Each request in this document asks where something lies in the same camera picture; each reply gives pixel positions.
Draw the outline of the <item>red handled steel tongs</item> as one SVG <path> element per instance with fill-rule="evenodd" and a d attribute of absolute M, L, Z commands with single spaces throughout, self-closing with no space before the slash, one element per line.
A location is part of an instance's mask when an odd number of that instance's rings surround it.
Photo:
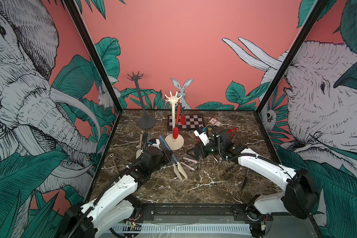
<path fill-rule="evenodd" d="M 228 131 L 227 131 L 227 134 L 228 134 L 228 136 L 229 136 L 230 139 L 233 139 L 233 137 L 234 137 L 234 135 L 235 135 L 236 132 L 237 132 L 237 128 L 233 128 L 233 129 L 231 129 L 231 130 L 228 130 Z"/>

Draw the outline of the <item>cream utensil rack stand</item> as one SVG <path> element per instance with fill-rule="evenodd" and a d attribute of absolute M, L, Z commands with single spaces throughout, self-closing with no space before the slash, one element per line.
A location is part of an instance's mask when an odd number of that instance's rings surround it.
<path fill-rule="evenodd" d="M 175 95 L 170 92 L 170 96 L 166 96 L 166 101 L 171 104 L 171 110 L 172 110 L 172 125 L 173 125 L 173 130 L 172 133 L 170 133 L 168 136 L 166 136 L 165 140 L 169 147 L 175 151 L 179 150 L 183 147 L 184 144 L 184 138 L 179 135 L 179 130 L 176 126 L 176 104 L 178 104 L 180 97 L 178 97 L 178 92 L 176 92 Z"/>

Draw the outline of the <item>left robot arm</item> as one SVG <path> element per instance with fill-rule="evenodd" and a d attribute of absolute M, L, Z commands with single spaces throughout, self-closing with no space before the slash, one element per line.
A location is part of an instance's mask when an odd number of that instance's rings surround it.
<path fill-rule="evenodd" d="M 57 238 L 98 238 L 115 224 L 138 218 L 140 201 L 133 193 L 151 175 L 170 163 L 173 152 L 147 148 L 128 168 L 112 180 L 100 195 L 81 206 L 72 206 L 62 218 Z"/>

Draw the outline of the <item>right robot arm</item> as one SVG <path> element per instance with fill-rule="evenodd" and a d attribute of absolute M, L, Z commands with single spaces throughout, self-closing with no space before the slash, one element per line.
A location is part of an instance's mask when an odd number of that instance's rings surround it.
<path fill-rule="evenodd" d="M 218 154 L 221 159 L 246 167 L 277 185 L 282 191 L 260 195 L 245 208 L 252 221 L 261 221 L 271 213 L 289 213 L 306 219 L 319 199 L 312 175 L 306 169 L 293 169 L 271 161 L 244 144 L 232 141 L 231 133 L 208 126 L 194 131 L 200 142 L 192 149 L 193 158 Z"/>

